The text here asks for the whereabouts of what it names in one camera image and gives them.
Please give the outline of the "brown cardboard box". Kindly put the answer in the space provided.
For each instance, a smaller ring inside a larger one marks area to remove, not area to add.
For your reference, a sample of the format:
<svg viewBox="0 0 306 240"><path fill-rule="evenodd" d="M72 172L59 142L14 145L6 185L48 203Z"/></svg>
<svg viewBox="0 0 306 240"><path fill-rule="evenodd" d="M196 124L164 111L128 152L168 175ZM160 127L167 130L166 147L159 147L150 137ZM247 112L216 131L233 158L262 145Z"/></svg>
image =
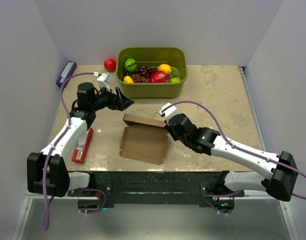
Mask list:
<svg viewBox="0 0 306 240"><path fill-rule="evenodd" d="M148 164L161 165L166 156L168 132L162 120L125 114L119 155Z"/></svg>

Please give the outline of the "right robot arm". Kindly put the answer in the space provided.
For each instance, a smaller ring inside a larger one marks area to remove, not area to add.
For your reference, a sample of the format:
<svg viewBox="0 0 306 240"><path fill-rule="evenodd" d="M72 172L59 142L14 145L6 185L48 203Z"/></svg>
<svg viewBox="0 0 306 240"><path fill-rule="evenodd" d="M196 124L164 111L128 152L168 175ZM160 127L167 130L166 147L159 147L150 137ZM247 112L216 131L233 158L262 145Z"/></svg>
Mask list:
<svg viewBox="0 0 306 240"><path fill-rule="evenodd" d="M211 189L213 193L226 197L231 192L253 190L266 192L280 201L291 200L298 177L291 153L276 154L249 147L209 127L197 127L183 113L163 113L162 117L174 141L182 142L195 153L230 160L250 169L249 172L225 172Z"/></svg>

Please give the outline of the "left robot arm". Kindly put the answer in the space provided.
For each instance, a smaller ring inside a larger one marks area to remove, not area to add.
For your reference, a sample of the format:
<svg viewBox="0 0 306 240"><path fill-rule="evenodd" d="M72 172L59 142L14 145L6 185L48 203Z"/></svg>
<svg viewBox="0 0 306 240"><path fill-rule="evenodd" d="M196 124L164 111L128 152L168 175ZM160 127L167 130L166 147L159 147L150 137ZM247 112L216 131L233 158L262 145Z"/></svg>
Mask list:
<svg viewBox="0 0 306 240"><path fill-rule="evenodd" d="M103 83L100 92L96 92L92 83L81 83L63 128L45 148L27 157L28 191L63 197L67 192L79 189L85 196L92 196L97 184L90 180L88 173L69 172L65 160L93 124L96 111L104 108L124 111L134 103L119 87L112 91Z"/></svg>

